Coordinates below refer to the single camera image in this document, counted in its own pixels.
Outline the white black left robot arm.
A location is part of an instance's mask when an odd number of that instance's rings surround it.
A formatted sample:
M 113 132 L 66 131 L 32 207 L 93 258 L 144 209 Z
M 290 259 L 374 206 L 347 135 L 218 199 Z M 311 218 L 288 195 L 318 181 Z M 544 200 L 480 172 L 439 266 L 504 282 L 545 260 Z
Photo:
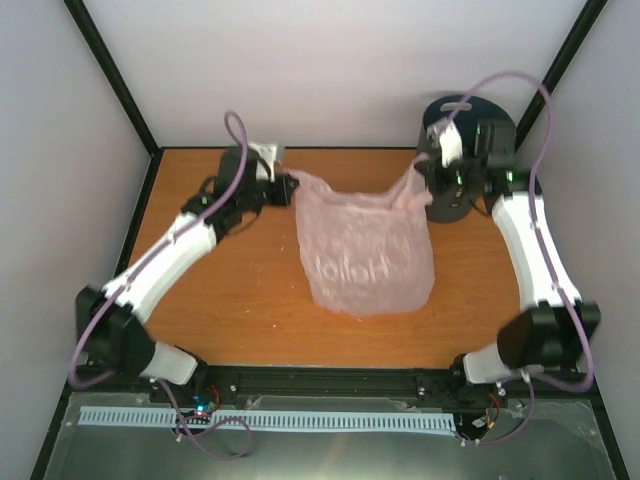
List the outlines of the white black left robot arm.
M 286 207 L 299 182 L 279 173 L 282 150 L 276 144 L 232 147 L 181 208 L 168 230 L 133 265 L 99 289 L 87 286 L 76 297 L 74 353 L 88 354 L 112 374 L 172 383 L 186 402 L 201 400 L 208 378 L 196 355 L 154 340 L 145 324 L 155 307 L 189 268 L 230 235 L 242 231 L 245 215 L 258 217 L 266 206 Z

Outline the dark grey trash bin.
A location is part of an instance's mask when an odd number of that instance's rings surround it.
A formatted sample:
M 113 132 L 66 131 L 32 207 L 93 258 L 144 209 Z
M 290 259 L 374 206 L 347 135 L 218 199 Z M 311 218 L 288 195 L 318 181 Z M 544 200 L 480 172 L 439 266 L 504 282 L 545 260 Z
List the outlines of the dark grey trash bin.
M 436 223 L 454 223 L 477 209 L 480 198 L 494 193 L 499 176 L 506 177 L 515 166 L 516 125 L 499 105 L 481 97 L 465 100 L 462 95 L 445 95 L 430 103 L 422 116 L 416 152 L 427 159 L 418 163 L 424 176 L 426 163 L 440 159 L 440 150 L 427 138 L 429 125 L 455 113 L 454 123 L 460 132 L 463 157 L 467 164 L 465 193 L 460 200 L 450 197 L 434 200 L 426 207 L 427 218 Z

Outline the pink plastic trash bag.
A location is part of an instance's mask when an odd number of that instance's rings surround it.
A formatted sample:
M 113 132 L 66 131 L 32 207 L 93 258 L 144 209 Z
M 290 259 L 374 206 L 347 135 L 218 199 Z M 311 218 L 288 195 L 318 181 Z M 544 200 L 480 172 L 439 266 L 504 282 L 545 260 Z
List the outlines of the pink plastic trash bag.
M 300 261 L 316 305 L 356 317 L 414 312 L 435 283 L 426 208 L 433 197 L 417 155 L 386 192 L 343 193 L 292 171 Z

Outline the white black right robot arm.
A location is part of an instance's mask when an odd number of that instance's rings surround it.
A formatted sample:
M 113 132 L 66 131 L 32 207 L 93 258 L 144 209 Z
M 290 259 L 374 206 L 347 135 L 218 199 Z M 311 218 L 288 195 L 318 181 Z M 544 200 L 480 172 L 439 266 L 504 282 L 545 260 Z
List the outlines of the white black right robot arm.
M 482 199 L 501 233 L 519 289 L 520 312 L 488 346 L 462 355 L 470 384 L 540 380 L 584 393 L 594 384 L 589 341 L 601 312 L 570 279 L 550 233 L 538 169 L 513 163 L 511 122 L 482 119 L 471 129 L 472 147 L 452 117 L 428 125 L 419 143 L 420 164 L 436 205 L 460 213 Z

